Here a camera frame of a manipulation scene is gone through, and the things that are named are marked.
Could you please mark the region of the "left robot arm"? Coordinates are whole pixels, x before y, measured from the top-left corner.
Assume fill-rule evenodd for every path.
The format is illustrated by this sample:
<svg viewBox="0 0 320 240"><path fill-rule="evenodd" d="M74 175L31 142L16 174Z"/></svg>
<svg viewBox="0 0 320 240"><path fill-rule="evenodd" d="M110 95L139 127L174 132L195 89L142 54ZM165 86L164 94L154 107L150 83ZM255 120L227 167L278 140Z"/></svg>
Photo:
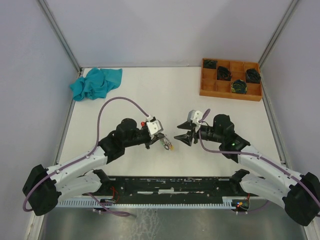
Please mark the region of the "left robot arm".
<svg viewBox="0 0 320 240"><path fill-rule="evenodd" d="M95 193L106 195L111 189L107 175L99 167L107 165L125 154L128 147L152 144L164 138L161 122L153 118L138 128L137 122L125 118L116 129L98 140L91 151L63 164L35 166L22 188L26 199L24 211L42 216L53 210L59 202L77 195Z"/></svg>

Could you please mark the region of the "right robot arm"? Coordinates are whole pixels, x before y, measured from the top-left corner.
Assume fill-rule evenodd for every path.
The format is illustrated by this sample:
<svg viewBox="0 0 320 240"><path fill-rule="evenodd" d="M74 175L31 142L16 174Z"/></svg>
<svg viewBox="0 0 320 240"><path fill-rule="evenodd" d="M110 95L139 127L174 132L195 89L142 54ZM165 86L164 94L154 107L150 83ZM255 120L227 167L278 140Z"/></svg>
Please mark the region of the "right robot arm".
<svg viewBox="0 0 320 240"><path fill-rule="evenodd" d="M267 159L235 132L228 115L218 114L212 125L206 125L203 121L207 115L208 112L190 111L186 122L177 126L187 132L175 139L188 146L204 141L219 143L217 153L249 168L238 170L232 176L231 193L260 196L283 208L301 226L308 226L320 216L320 181L316 175L301 174Z"/></svg>

